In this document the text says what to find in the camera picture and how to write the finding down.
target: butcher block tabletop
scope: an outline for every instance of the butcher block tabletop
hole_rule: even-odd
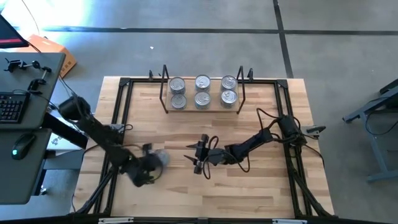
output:
[[[111,123],[120,77],[104,77],[95,118]],[[302,126],[313,124],[304,80],[288,79],[294,116]],[[159,100],[160,83],[134,83],[124,144],[153,143],[154,149],[165,149],[170,163],[154,184],[135,187],[127,175],[118,176],[112,216],[132,217],[211,217],[211,218],[293,218],[294,211],[281,144],[271,142],[250,152],[251,170],[243,172],[235,165],[210,165],[211,179],[193,173],[192,162],[183,155],[194,157],[195,144],[202,134],[220,138],[218,147],[241,143],[260,130],[256,108],[277,116],[273,85],[248,84],[246,102],[240,114],[236,112],[201,113],[170,112],[166,114]],[[119,123],[123,113],[127,88],[122,97]],[[242,100],[242,89],[239,90]],[[267,126],[272,121],[262,115]],[[280,133],[277,125],[271,129]],[[308,145],[319,151],[316,140]],[[94,145],[89,141],[88,147]],[[141,156],[136,149],[129,148]],[[100,180],[104,151],[100,147],[85,154],[73,203],[79,209],[94,192]],[[333,213],[328,184],[321,158],[303,147],[302,160],[308,188],[324,209]],[[248,166],[247,160],[242,166]],[[297,186],[300,208],[305,212],[302,193]],[[108,187],[104,191],[103,207]]]

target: cardboard box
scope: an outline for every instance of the cardboard box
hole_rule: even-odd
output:
[[[67,73],[76,65],[76,59],[74,56],[66,49],[64,46],[57,44],[51,40],[48,40],[44,37],[32,34],[27,41],[29,41],[33,46],[37,47],[41,52],[49,52],[49,53],[65,53],[67,56],[65,57],[65,61],[63,63],[60,76],[63,78]],[[16,52],[36,52],[36,50],[29,47],[21,47],[17,48]]]

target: gray floor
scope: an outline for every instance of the gray floor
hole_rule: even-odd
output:
[[[272,0],[35,1],[50,9],[50,16],[40,13],[40,4],[35,7],[25,1],[42,26],[276,29]],[[279,0],[279,6],[285,29],[398,29],[398,2],[393,0]],[[18,7],[13,1],[3,14],[15,26],[23,26],[29,15],[17,18],[12,11]],[[65,18],[72,8],[74,16]],[[76,57],[78,65],[65,80],[93,109],[103,76],[147,75],[149,69],[159,73],[164,63],[172,75],[235,74],[244,65],[246,71],[254,69],[255,77],[286,77],[277,34],[42,35],[65,45]],[[294,77],[305,79],[314,122],[327,126],[320,148],[336,214],[398,223],[398,179],[365,181],[379,171],[366,133],[359,122],[341,120],[397,78],[398,36],[287,35],[286,39]],[[60,103],[65,97],[65,90],[57,86],[52,101]],[[0,219],[68,213],[76,180],[77,173],[49,173],[45,183],[50,195],[23,206],[2,206]]]

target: tin can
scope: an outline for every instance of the tin can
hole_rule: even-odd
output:
[[[210,106],[210,95],[205,91],[200,91],[195,95],[195,106],[199,110],[204,110]]]
[[[174,77],[170,81],[170,89],[175,94],[184,94],[185,93],[185,81],[180,77]]]
[[[187,106],[187,99],[182,94],[176,94],[172,97],[172,107],[176,110],[184,110]]]
[[[238,81],[231,75],[224,76],[221,79],[221,91],[235,90]]]
[[[238,99],[237,94],[232,90],[226,90],[221,94],[221,105],[224,108],[232,108]]]
[[[195,79],[195,89],[197,91],[208,91],[210,89],[210,77],[207,75],[198,75]]]

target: computer mouse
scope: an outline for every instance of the computer mouse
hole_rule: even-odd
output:
[[[14,143],[11,151],[11,157],[15,160],[21,160],[27,155],[29,148],[34,142],[36,136],[32,133],[21,135]]]

